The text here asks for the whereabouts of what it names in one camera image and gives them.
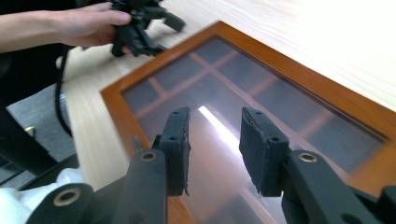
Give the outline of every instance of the wooden tray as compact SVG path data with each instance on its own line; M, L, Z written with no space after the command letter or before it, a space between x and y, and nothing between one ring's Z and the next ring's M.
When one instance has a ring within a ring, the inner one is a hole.
M221 21L105 88L102 96L130 156L134 136L150 148L173 109L211 111L238 139L241 107L251 106L289 137L290 148L319 153L353 187L378 195L396 185L394 112Z

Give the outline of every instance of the wooden frame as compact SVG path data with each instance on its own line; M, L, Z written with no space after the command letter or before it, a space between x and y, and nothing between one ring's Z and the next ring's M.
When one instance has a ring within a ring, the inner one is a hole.
M348 184L374 195L379 195L380 190L386 185L396 185L396 166L394 165L396 164L396 114L394 112L331 81L221 21L159 54L152 61L102 91L108 111L130 156L134 154L131 140L133 136L139 136L143 147L150 147L150 142L125 102L122 93L214 37L227 41L250 57L266 64L288 82L318 97L320 101L353 118L382 138L381 148L375 151L370 160L363 162L358 169L344 178ZM342 171L337 173L345 177Z

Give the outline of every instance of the black cable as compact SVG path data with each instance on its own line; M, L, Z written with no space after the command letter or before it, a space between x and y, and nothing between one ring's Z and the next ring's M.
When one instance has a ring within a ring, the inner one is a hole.
M61 123L61 126L64 128L64 131L71 138L73 138L73 134L70 131L70 128L67 126L66 122L64 121L64 117L62 115L62 110L61 110L61 88L62 88L62 83L63 83L63 79L64 79L64 68L66 67L68 52L69 52L69 46L64 45L63 49L62 49L61 68L58 70L58 77L57 77L56 88L55 88L55 111L56 111L56 117L58 118L59 122Z

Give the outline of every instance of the grid pattern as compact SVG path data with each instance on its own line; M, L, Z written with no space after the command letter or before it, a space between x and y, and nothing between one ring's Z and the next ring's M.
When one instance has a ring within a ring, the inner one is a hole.
M342 177L384 142L220 38L168 64L125 91L123 97L150 141L162 132L166 115L178 107L210 107L235 136L239 135L241 108L255 107L288 136L291 149L317 152Z

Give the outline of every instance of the person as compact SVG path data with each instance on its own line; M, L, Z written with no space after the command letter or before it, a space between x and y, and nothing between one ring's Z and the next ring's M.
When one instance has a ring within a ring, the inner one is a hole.
M113 25L130 22L128 13L111 10L111 3L63 11L30 11L0 16L0 53L62 43L101 46L113 41Z
M115 34L114 25L124 25L131 20L129 14L110 10L110 8L110 3L101 3L68 10L35 10L1 15L0 55L59 43L83 47L109 44L113 41ZM18 59L18 54L11 54L11 56ZM22 73L12 72L8 73L7 77L15 77L13 83L23 82ZM32 74L32 76L39 77L40 74ZM7 77L2 77L0 70L0 84L10 87L11 90L15 89L15 86L9 84ZM0 97L8 97L12 93L6 88L2 91L4 95L0 94ZM8 99L7 102L13 102L19 98ZM58 175L56 182L48 186L25 191L0 189L0 223L25 223L52 190L64 184L81 182L83 179L79 169L65 169Z
M81 8L74 8L73 2L18 0L0 4L0 100L4 105L56 83L55 62L63 55L64 45L108 44L115 33L113 25L131 20L127 13L110 10L109 2Z

